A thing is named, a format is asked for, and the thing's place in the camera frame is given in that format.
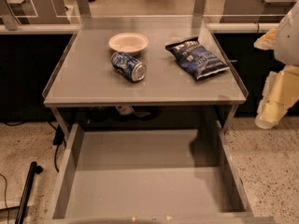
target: blue snack bag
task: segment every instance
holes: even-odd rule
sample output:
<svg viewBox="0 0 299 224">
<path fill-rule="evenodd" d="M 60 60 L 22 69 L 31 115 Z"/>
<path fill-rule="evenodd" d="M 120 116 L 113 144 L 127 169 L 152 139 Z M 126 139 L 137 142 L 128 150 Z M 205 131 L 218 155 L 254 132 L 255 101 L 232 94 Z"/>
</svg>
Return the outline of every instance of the blue snack bag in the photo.
<svg viewBox="0 0 299 224">
<path fill-rule="evenodd" d="M 229 69 L 229 66 L 198 42 L 198 37 L 166 45 L 179 66 L 195 79 L 203 79 Z"/>
</svg>

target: bowl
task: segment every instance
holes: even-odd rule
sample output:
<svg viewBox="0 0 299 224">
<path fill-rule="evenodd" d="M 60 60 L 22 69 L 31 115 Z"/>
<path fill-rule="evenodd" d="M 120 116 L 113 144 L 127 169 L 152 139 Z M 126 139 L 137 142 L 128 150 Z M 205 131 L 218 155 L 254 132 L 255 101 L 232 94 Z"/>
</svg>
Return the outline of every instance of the bowl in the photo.
<svg viewBox="0 0 299 224">
<path fill-rule="evenodd" d="M 115 51 L 122 51 L 136 56 L 149 44 L 148 39 L 142 34 L 123 33 L 114 35 L 109 40 L 109 46 Z"/>
</svg>

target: soda can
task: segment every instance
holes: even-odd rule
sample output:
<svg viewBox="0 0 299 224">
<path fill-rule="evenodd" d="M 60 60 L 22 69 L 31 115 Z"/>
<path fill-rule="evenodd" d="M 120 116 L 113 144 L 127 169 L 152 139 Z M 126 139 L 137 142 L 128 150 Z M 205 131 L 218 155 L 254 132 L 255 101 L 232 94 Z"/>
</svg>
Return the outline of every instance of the soda can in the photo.
<svg viewBox="0 0 299 224">
<path fill-rule="evenodd" d="M 113 68 L 133 82 L 144 78 L 147 66 L 125 52 L 115 52 L 111 57 Z"/>
</svg>

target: blue can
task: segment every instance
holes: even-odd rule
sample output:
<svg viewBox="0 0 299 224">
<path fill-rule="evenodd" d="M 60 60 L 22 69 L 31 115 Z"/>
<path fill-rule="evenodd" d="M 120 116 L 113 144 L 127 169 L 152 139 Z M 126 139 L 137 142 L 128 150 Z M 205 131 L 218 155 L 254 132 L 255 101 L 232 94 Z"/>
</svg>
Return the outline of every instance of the blue can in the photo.
<svg viewBox="0 0 299 224">
<path fill-rule="evenodd" d="M 144 78 L 147 67 L 125 52 L 115 52 L 111 57 L 113 68 L 133 82 Z"/>
</svg>

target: drawer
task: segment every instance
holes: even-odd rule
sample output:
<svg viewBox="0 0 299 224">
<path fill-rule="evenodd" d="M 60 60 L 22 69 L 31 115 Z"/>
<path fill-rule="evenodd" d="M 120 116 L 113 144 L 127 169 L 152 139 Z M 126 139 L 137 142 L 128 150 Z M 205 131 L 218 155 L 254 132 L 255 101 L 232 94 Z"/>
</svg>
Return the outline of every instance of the drawer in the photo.
<svg viewBox="0 0 299 224">
<path fill-rule="evenodd" d="M 194 112 L 186 109 L 186 119 L 189 111 Z M 48 223 L 253 217 L 213 106 L 198 112 L 198 127 L 188 129 L 88 130 L 75 123 Z"/>
</svg>

